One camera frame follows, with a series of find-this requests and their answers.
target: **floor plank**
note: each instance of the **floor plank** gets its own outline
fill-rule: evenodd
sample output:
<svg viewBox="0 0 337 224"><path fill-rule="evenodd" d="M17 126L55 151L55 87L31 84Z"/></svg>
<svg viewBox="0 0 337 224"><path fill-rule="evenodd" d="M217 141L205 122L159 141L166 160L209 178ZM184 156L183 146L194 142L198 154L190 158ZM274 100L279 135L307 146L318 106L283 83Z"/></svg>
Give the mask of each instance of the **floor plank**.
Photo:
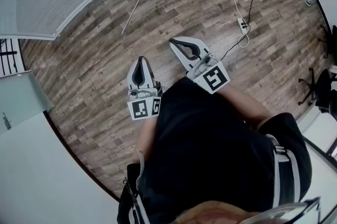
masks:
<svg viewBox="0 0 337 224"><path fill-rule="evenodd" d="M27 66L54 107L50 116L79 159L117 195L121 194L141 122L131 121L126 74L138 56L146 56L157 80L170 87L185 70L168 39L203 40L217 58L241 32L233 0L141 0L121 36L137 0L94 0L56 41L25 40ZM237 0L247 16L250 0ZM307 91L298 83L329 66L323 59L324 24L316 3L303 0L254 0L250 43L234 47L223 59L232 84L262 102L274 114L291 112Z"/></svg>

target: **chair leg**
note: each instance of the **chair leg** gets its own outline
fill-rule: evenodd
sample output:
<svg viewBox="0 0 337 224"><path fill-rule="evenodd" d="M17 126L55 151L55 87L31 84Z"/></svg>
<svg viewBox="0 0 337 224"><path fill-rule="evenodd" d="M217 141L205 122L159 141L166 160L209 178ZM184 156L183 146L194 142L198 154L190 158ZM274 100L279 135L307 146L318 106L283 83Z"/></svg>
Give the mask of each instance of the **chair leg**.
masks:
<svg viewBox="0 0 337 224"><path fill-rule="evenodd" d="M328 32L326 31L325 27L323 25L320 25L320 27L324 29L325 35L327 36Z"/></svg>
<svg viewBox="0 0 337 224"><path fill-rule="evenodd" d="M328 56L329 56L329 44L326 43L326 53L325 53L325 55L323 56L323 58L324 58L324 59L327 59Z"/></svg>
<svg viewBox="0 0 337 224"><path fill-rule="evenodd" d="M312 87L310 88L310 90L312 90L312 92L311 92L310 103L312 104L312 101L315 100L315 74L314 74L313 68L309 68L309 71L311 72L311 85L312 85Z"/></svg>
<svg viewBox="0 0 337 224"><path fill-rule="evenodd" d="M301 82L305 82L307 84L307 86L311 89L311 84L309 82L307 82L306 80L300 78L299 79L299 83L301 83Z"/></svg>
<svg viewBox="0 0 337 224"><path fill-rule="evenodd" d="M313 98L310 102L308 102L308 105L309 105L309 106L312 106L312 104L314 103L314 100L316 100L316 97Z"/></svg>
<svg viewBox="0 0 337 224"><path fill-rule="evenodd" d="M310 95L312 94L312 92L313 92L313 90L310 89L310 91L308 92L308 94L304 97L303 101L299 101L298 104L299 105L303 104L306 101L306 99L308 99L310 97Z"/></svg>

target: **broom handle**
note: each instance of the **broom handle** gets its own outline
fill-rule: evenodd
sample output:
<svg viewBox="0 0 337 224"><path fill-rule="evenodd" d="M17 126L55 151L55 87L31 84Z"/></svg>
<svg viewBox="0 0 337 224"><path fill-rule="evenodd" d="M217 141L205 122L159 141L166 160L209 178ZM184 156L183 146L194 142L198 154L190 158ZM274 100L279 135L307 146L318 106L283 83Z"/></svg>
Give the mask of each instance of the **broom handle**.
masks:
<svg viewBox="0 0 337 224"><path fill-rule="evenodd" d="M129 16L129 18L128 18L128 20L127 20L127 22L126 22L126 24L125 24L125 26L124 26L124 28L123 28L123 30L122 30L122 34L121 34L121 35L123 35L123 33L125 32L126 26L127 26L128 22L130 21L130 18L131 18L131 16L132 16L133 12L135 11L135 9L136 9L136 7L137 7L139 1L140 1L140 0L138 0L138 2L136 3L135 7L133 8L133 10L132 10L132 12L131 12L131 15Z"/></svg>

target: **backpack strap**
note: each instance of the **backpack strap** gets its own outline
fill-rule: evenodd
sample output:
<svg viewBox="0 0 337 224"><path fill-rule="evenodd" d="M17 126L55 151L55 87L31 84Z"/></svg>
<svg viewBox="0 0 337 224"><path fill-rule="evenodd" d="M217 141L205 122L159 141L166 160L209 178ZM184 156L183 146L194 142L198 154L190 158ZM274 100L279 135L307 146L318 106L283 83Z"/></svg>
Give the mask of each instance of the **backpack strap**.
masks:
<svg viewBox="0 0 337 224"><path fill-rule="evenodd" d="M137 151L138 151L139 158L140 158L141 168L140 168L140 174L136 180L137 193L136 194L130 193L130 195L133 196L134 198L133 198L133 206L129 210L129 213L128 213L128 218L129 218L130 224L150 224L150 221L146 214L141 196L139 194L139 183L140 183L140 180L141 180L141 177L144 171L144 165L145 165L144 154L140 150L137 150Z"/></svg>
<svg viewBox="0 0 337 224"><path fill-rule="evenodd" d="M292 167L292 174L294 180L294 200L289 202L299 202L300 201L300 193L301 193L301 185L300 185L300 173L297 165L297 160L293 152L285 149L280 146L277 139L270 135L266 135L274 145L274 199L273 199L273 208L279 206L280 204L280 193L281 193L281 179L280 177L280 163L282 162L290 162Z"/></svg>

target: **power strip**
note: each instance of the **power strip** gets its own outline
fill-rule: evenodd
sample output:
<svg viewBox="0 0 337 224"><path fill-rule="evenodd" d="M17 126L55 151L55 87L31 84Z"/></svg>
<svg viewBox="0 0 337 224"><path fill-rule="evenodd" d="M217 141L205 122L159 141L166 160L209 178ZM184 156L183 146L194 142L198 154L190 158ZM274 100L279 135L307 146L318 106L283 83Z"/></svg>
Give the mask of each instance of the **power strip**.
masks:
<svg viewBox="0 0 337 224"><path fill-rule="evenodd" d="M243 19L239 17L237 19L237 22L239 24L239 27L240 27L240 30L241 30L242 34L247 34L248 30L247 30L247 27L246 27L245 22L243 21Z"/></svg>

